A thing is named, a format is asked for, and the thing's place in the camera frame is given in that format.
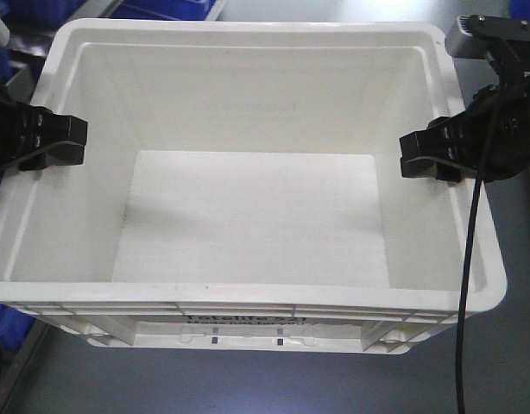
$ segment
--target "robotic arm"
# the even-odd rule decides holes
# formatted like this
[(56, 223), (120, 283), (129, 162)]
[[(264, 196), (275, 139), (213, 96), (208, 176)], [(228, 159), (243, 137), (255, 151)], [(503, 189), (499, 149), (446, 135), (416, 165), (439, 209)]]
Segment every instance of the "robotic arm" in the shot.
[(464, 112), (401, 137), (402, 176), (474, 178), (494, 111), (497, 124), (484, 181), (508, 179), (530, 167), (530, 21), (460, 16), (445, 49), (456, 58), (486, 59), (499, 85), (481, 89)]
[[(9, 30), (0, 20), (0, 47), (8, 41)], [(82, 164), (86, 133), (85, 121), (17, 102), (0, 84), (0, 173), (13, 165), (25, 171)]]

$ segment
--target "plastic crate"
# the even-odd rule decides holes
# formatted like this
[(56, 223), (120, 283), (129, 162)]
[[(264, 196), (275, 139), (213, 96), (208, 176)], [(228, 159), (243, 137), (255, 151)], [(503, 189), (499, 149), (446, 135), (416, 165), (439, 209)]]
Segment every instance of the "plastic crate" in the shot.
[(205, 20), (212, 0), (124, 0), (115, 19)]
[(84, 2), (85, 0), (9, 0), (10, 16), (33, 26), (55, 30)]
[(0, 304), (0, 345), (16, 351), (25, 340), (33, 318), (18, 310)]
[[(32, 104), (82, 166), (7, 172), (0, 302), (111, 347), (400, 354), (451, 327), (472, 183), (403, 179), (399, 138), (463, 110), (409, 23), (80, 20)], [(467, 311), (506, 291), (485, 194)]]

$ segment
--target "white plastic crate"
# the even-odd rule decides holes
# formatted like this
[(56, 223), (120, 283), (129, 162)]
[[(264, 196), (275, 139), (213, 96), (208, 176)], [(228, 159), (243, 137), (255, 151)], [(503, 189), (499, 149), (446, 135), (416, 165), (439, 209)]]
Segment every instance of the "white plastic crate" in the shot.
[[(8, 171), (0, 302), (105, 346), (398, 354), (455, 323), (471, 183), (403, 179), (463, 109), (422, 23), (80, 20), (32, 104), (85, 164)], [(470, 314), (506, 291), (485, 194)]]

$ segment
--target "gray table surface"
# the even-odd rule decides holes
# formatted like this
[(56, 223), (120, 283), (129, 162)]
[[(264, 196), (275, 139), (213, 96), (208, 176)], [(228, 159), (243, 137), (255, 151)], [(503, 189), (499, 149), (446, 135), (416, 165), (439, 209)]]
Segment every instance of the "gray table surface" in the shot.
[[(221, 20), (424, 21), (505, 16), (502, 1), (230, 0)], [(464, 99), (495, 76), (456, 61)], [(488, 185), (508, 293), (467, 323), (470, 413), (530, 413), (530, 180)], [(53, 329), (9, 413), (453, 413), (455, 330), (404, 355), (94, 348)]]

